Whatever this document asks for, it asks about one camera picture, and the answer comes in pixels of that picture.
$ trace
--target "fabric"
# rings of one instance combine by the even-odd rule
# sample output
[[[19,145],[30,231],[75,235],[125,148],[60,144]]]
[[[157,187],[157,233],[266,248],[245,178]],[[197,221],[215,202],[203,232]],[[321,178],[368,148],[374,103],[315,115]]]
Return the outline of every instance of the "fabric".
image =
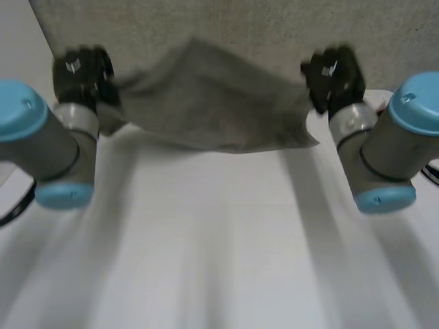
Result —
[[[125,122],[199,149],[230,153],[317,144],[305,121],[312,108],[305,85],[265,72],[203,40],[191,39],[150,70],[112,81],[121,106],[101,104],[101,131]]]

